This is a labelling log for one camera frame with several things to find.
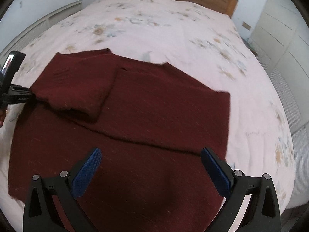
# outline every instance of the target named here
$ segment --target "metal screw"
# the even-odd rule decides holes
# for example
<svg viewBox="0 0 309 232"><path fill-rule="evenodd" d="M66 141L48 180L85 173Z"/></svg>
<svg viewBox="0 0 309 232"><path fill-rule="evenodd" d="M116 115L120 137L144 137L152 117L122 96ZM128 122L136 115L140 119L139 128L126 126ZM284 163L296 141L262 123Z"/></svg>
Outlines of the metal screw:
<svg viewBox="0 0 309 232"><path fill-rule="evenodd" d="M271 177L270 177L270 175L269 175L268 173L265 173L265 174L264 174L264 177L265 177L266 179L268 179L268 180L271 179Z"/></svg>
<svg viewBox="0 0 309 232"><path fill-rule="evenodd" d="M32 177L32 179L33 179L34 181L36 181L38 178L39 178L39 176L38 176L37 174L34 175L34 176Z"/></svg>
<svg viewBox="0 0 309 232"><path fill-rule="evenodd" d="M68 172L67 171L62 171L61 173L60 173L60 176L61 177L66 177L68 175Z"/></svg>
<svg viewBox="0 0 309 232"><path fill-rule="evenodd" d="M242 171L240 171L240 170L235 170L234 173L235 173L236 176L242 176L243 175Z"/></svg>

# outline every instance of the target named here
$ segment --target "floral bedsheet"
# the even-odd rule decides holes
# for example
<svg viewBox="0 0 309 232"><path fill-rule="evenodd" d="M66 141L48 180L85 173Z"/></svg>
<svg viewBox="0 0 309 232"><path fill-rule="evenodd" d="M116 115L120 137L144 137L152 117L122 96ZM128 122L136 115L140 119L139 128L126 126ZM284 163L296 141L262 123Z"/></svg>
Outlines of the floral bedsheet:
<svg viewBox="0 0 309 232"><path fill-rule="evenodd" d="M30 87L56 52L104 48L137 60L168 62L214 90L228 91L231 115L226 161L246 175L269 173L280 211L284 211L294 185L287 118L270 79L227 15L174 0L97 0L25 47L22 52L27 56L13 82ZM7 194L7 173L22 107L10 106L0 129L0 205L17 231L22 231L24 206ZM245 208L231 231L237 229Z"/></svg>

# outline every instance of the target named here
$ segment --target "hand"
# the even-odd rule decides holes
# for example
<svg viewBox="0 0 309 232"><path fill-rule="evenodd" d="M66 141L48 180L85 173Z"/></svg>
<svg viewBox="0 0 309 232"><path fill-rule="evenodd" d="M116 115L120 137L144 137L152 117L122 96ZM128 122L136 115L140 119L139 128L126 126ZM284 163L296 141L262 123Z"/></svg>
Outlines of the hand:
<svg viewBox="0 0 309 232"><path fill-rule="evenodd" d="M7 116L7 107L4 110L0 109L0 128L3 126L3 122L6 116Z"/></svg>

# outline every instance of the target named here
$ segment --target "bed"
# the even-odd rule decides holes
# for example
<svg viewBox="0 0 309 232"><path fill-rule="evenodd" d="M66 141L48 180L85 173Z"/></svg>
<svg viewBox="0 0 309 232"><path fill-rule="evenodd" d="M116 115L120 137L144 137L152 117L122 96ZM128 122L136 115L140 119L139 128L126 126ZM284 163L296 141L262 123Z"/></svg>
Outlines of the bed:
<svg viewBox="0 0 309 232"><path fill-rule="evenodd" d="M214 90L231 94L226 161L232 169L274 181L280 212L295 178L288 121L276 90L244 45L230 17L237 0L97 0L33 40L13 83L30 87L56 52L109 48L117 55L168 62ZM10 145L22 105L8 109L0 129L0 206L22 231L24 204L8 195ZM249 196L234 222L235 231Z"/></svg>

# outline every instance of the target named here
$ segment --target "maroon sweater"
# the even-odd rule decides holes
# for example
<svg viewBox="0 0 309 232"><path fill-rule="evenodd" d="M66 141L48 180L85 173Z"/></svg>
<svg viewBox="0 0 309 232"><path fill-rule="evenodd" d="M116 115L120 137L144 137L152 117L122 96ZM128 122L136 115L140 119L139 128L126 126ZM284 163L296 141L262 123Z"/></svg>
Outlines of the maroon sweater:
<svg viewBox="0 0 309 232"><path fill-rule="evenodd" d="M57 53L31 90L11 147L11 196L25 201L32 175L55 176L99 147L78 199L99 231L202 232L217 214L222 198L199 156L209 146L225 157L228 93L108 49Z"/></svg>

